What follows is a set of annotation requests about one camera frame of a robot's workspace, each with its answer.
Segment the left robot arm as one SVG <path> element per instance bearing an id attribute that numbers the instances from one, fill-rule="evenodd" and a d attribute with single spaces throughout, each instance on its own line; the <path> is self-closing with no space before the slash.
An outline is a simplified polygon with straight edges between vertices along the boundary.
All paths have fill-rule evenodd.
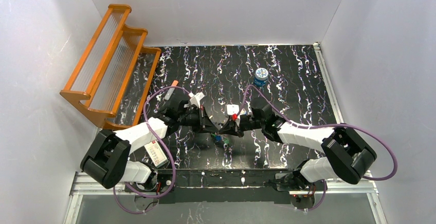
<path id="1" fill-rule="evenodd" d="M 155 116 L 138 125 L 117 131 L 102 129 L 82 159 L 80 169 L 106 189 L 120 182 L 147 182 L 152 170 L 142 162 L 130 161 L 133 152 L 158 143 L 181 126 L 190 127 L 195 133 L 218 132 L 201 105 L 204 96 L 202 92 L 173 94 Z"/>

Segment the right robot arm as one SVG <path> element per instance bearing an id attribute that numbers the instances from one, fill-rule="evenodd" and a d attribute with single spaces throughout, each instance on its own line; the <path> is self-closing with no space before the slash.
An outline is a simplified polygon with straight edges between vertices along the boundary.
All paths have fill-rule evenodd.
<path id="1" fill-rule="evenodd" d="M 331 178 L 358 184 L 377 158 L 376 152 L 352 128 L 298 128 L 275 113 L 263 98 L 255 98 L 250 110 L 247 115 L 230 114 L 219 133 L 242 137 L 245 131 L 260 129 L 270 141 L 304 146 L 324 154 L 300 163 L 290 174 L 275 180 L 278 185 L 303 189 Z"/>

